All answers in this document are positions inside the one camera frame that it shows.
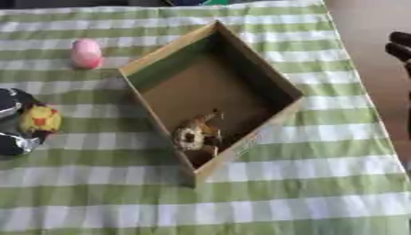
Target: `cardboard box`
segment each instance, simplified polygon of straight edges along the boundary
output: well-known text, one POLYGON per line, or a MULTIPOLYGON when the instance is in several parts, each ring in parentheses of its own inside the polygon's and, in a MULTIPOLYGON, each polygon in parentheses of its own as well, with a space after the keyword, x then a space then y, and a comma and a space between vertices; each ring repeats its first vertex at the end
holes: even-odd
POLYGON ((278 125, 299 107, 303 94, 241 39, 216 21, 121 67, 153 125, 174 149, 190 185, 249 149, 265 125, 278 125), (214 108, 226 140, 212 158, 179 151, 172 134, 182 123, 214 108))

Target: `black object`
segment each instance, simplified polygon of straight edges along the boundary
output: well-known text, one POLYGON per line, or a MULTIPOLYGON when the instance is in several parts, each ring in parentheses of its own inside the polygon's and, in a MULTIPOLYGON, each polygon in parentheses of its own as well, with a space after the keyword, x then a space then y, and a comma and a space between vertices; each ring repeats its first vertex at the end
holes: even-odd
MULTIPOLYGON (((411 79, 411 34, 393 32, 389 36, 390 43, 385 45, 385 51, 404 63, 404 68, 411 79)), ((408 138, 411 140, 411 92, 408 94, 410 107, 408 108, 408 138)))
POLYGON ((390 41, 403 46, 411 47, 411 34, 405 32, 392 32, 390 41))
POLYGON ((0 134, 0 154, 5 156, 15 156, 24 153, 24 149, 18 146, 18 136, 11 133, 0 134))
MULTIPOLYGON (((23 110, 33 105, 44 104, 22 90, 0 88, 0 122, 18 118, 23 110)), ((0 132, 0 155, 15 156, 30 152, 43 143, 48 134, 47 131, 38 130, 27 138, 20 133, 0 132)))

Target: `toy animal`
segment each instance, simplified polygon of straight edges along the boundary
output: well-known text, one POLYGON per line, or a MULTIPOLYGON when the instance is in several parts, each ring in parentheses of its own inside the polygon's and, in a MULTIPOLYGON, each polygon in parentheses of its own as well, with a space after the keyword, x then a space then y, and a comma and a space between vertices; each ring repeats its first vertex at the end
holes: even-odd
POLYGON ((206 151, 217 156, 222 136, 219 128, 209 124, 213 118, 223 118, 223 113, 215 109, 182 124, 174 133, 174 145, 182 151, 206 151))

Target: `green and white checkered tablecloth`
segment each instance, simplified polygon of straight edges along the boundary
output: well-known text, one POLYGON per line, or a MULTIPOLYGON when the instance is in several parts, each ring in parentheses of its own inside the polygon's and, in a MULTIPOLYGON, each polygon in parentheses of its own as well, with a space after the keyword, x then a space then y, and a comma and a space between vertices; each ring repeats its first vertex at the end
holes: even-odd
POLYGON ((404 169, 320 0, 2 11, 0 32, 0 87, 64 115, 0 162, 1 234, 408 234, 404 169), (306 98, 193 190, 115 68, 216 18, 306 98), (78 38, 101 43, 102 69, 71 68, 78 38))

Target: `yellow toy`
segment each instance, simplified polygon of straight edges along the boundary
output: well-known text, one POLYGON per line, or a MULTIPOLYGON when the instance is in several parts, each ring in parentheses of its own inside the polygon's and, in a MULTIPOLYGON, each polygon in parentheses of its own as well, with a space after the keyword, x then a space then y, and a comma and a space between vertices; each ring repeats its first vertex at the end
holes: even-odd
POLYGON ((44 130, 49 133, 59 130, 61 115, 49 106, 36 106, 25 111, 20 119, 20 129, 24 132, 44 130))

